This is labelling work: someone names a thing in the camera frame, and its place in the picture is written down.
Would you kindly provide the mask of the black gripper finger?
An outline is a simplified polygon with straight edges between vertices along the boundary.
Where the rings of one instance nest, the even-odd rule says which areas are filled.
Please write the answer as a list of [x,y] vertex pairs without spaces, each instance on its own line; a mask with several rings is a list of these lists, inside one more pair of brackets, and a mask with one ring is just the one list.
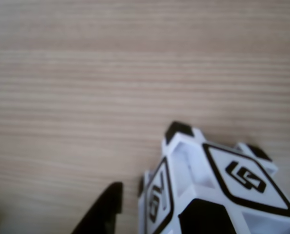
[[123,183],[111,183],[76,225],[74,234],[114,234],[116,216],[122,212]]

